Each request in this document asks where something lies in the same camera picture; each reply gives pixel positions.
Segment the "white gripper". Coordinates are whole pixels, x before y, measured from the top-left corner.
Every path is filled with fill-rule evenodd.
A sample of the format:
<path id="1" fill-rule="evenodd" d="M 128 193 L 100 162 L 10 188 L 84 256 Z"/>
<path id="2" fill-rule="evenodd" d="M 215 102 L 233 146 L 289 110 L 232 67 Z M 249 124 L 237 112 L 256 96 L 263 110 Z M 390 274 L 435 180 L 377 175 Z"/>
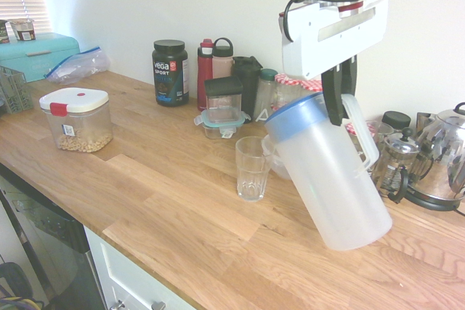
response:
<path id="1" fill-rule="evenodd" d="M 281 20 L 288 26 L 282 35 L 283 71 L 291 78 L 323 73 L 325 106 L 335 126 L 344 117 L 341 93 L 355 94 L 357 54 L 383 39 L 387 12 L 388 0 L 364 0 L 360 11 L 348 17 L 341 17 L 338 7 L 314 3 L 289 10 Z"/>

